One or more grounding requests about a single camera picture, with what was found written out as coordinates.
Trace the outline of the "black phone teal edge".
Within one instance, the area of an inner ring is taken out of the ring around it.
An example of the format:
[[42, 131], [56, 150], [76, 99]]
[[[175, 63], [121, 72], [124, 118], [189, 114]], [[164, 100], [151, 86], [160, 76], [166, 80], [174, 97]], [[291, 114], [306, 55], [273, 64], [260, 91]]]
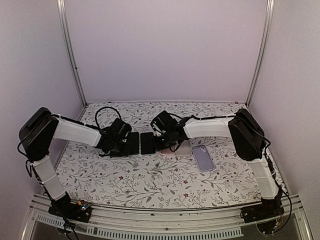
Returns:
[[138, 132], [131, 132], [128, 135], [128, 141], [130, 145], [129, 154], [137, 155], [140, 150], [140, 134]]

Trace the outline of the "clear white phone case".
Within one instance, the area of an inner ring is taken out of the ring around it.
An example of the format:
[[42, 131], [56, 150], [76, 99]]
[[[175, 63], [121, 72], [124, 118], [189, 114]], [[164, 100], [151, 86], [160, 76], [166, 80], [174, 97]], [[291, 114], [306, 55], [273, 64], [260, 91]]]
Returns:
[[191, 154], [192, 154], [192, 150], [189, 142], [181, 144], [176, 151], [177, 156], [190, 156]]

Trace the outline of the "lilac phone case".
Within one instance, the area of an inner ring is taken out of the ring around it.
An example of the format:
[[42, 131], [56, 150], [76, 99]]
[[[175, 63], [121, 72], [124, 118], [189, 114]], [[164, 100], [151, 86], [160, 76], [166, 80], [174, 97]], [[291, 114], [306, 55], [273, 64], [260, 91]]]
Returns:
[[216, 168], [205, 145], [192, 146], [191, 150], [200, 172], [204, 173]]

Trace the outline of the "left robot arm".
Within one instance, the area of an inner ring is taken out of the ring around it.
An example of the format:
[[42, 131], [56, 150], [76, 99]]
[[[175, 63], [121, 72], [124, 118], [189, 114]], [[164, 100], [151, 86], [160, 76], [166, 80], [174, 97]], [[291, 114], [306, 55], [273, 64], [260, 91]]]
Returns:
[[46, 107], [39, 108], [19, 131], [17, 150], [29, 162], [29, 171], [33, 171], [43, 186], [55, 209], [63, 216], [74, 213], [74, 205], [69, 194], [62, 186], [57, 172], [49, 157], [49, 148], [53, 140], [76, 142], [101, 150], [103, 153], [130, 153], [127, 140], [132, 127], [121, 118], [105, 128], [86, 124], [59, 114], [53, 114]]

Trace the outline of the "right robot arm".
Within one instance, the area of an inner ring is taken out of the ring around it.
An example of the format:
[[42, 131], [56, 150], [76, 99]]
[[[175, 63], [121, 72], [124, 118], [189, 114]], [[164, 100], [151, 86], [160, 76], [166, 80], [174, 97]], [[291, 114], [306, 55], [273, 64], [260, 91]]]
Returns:
[[247, 109], [241, 108], [233, 115], [191, 115], [178, 120], [164, 110], [150, 125], [158, 133], [153, 137], [157, 151], [200, 137], [231, 138], [237, 156], [249, 164], [260, 188], [260, 216], [269, 218], [282, 205], [282, 188], [276, 181], [276, 171], [267, 154], [267, 148], [271, 143]]

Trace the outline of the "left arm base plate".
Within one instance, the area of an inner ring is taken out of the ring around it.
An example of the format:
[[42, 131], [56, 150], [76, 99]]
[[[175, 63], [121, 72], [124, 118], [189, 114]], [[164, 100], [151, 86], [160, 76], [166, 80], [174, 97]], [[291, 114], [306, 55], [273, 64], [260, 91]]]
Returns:
[[91, 218], [92, 208], [86, 203], [55, 201], [51, 203], [48, 213], [58, 217], [65, 217], [68, 220], [88, 223]]

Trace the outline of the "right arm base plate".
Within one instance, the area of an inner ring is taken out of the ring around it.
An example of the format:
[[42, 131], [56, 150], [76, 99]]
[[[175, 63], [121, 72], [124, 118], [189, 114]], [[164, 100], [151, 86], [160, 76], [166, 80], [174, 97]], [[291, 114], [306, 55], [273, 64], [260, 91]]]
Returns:
[[262, 200], [262, 203], [241, 209], [240, 217], [245, 223], [256, 222], [284, 214], [282, 203], [275, 200]]

